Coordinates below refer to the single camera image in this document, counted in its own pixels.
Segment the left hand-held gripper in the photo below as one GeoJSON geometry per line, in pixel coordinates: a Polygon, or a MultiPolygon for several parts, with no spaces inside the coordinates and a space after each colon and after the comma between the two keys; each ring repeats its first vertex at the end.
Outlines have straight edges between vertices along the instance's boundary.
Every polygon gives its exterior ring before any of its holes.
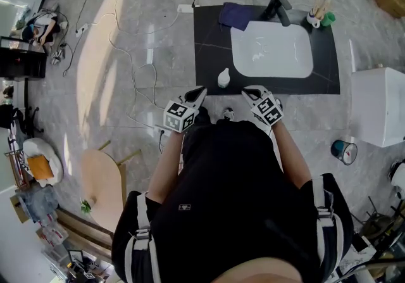
{"type": "Polygon", "coordinates": [[[194,124],[207,92],[207,88],[198,86],[170,100],[163,113],[163,126],[175,132],[188,130],[194,124]]]}

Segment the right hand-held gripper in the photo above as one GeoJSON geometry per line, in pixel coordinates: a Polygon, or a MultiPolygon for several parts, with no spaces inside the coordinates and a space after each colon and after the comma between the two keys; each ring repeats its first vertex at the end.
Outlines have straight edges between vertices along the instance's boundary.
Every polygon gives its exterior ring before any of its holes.
{"type": "Polygon", "coordinates": [[[254,117],[266,126],[273,126],[283,118],[281,106],[264,86],[249,85],[244,87],[242,95],[251,107],[254,117]]]}

